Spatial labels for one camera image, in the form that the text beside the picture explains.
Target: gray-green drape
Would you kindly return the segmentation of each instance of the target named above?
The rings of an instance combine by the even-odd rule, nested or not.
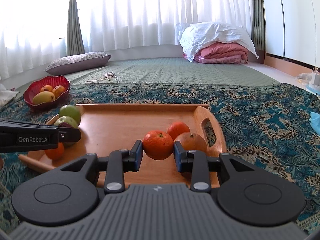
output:
[[[84,46],[79,23],[77,0],[70,0],[68,11],[67,55],[84,53]]]
[[[253,0],[253,21],[251,38],[256,50],[265,51],[265,18],[263,0]]]

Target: teal paisley fabric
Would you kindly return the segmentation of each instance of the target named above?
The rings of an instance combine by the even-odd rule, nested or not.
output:
[[[320,224],[320,136],[312,130],[310,112],[319,112],[316,96],[288,84],[270,87],[201,84],[91,84],[71,86],[69,102],[209,104],[221,124],[230,153],[298,185],[305,207],[297,224],[312,233]],[[22,99],[0,111],[0,117],[46,123],[59,107],[32,113]],[[214,135],[206,127],[210,143]],[[9,233],[18,220],[10,205],[12,191],[36,175],[18,160],[1,154],[0,228]]]

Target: white cabinet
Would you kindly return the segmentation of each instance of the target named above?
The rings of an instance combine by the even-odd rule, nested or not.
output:
[[[316,63],[316,20],[312,0],[282,0],[284,56],[310,65]]]
[[[266,53],[284,57],[284,22],[281,0],[263,0],[266,21]]]
[[[320,0],[312,0],[316,20],[316,66],[320,67]]]

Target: curtain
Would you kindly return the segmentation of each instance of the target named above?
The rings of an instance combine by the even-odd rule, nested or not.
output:
[[[0,0],[0,80],[60,58],[68,0]]]
[[[255,49],[265,51],[265,40],[263,0],[253,0],[252,41]]]
[[[77,0],[70,0],[68,11],[67,55],[84,54]]]
[[[85,51],[179,44],[176,23],[242,26],[251,36],[252,0],[77,0]]]

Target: tray surface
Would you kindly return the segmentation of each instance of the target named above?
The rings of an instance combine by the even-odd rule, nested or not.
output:
[[[136,140],[142,140],[151,130],[167,131],[172,122],[185,122],[191,132],[199,133],[206,141],[203,125],[210,120],[217,142],[208,146],[207,155],[215,156],[226,151],[226,144],[219,123],[207,110],[208,105],[192,104],[82,104],[77,105],[82,113],[81,140],[65,149],[60,160],[52,161],[44,151],[29,152],[19,158],[30,168],[45,172],[67,163],[86,153],[96,153],[98,157],[108,156],[110,152],[131,149]],[[47,124],[53,124],[58,116]],[[103,187],[105,172],[100,173],[98,187]],[[173,155],[156,161],[143,155],[140,170],[124,174],[126,186],[132,183],[160,184],[190,182],[190,174],[177,172]],[[212,187],[218,187],[216,173],[211,174]]]

